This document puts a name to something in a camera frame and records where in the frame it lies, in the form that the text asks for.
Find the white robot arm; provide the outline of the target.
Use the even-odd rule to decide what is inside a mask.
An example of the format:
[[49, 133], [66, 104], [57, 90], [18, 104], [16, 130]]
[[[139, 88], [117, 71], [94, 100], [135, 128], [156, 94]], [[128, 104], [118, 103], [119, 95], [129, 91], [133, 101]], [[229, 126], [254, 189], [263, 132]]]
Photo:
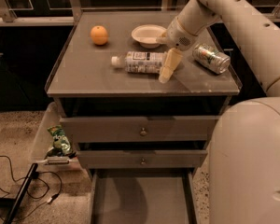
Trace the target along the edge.
[[166, 82], [188, 46], [222, 21], [241, 51], [233, 68], [244, 85], [218, 119], [209, 148], [209, 223], [280, 224], [280, 28], [246, 0], [189, 0], [159, 40], [169, 47]]

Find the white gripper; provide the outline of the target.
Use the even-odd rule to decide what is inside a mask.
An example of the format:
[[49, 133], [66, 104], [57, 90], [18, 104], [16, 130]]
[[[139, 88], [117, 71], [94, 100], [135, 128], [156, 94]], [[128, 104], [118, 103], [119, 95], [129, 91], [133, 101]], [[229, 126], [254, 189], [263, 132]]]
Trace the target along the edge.
[[196, 42], [198, 36], [188, 33], [179, 22], [174, 18], [166, 29], [165, 35], [158, 36], [156, 42], [166, 44], [172, 48], [167, 52], [164, 64], [161, 67], [159, 82], [164, 84], [168, 82], [179, 66], [183, 55], [181, 51], [190, 49]]

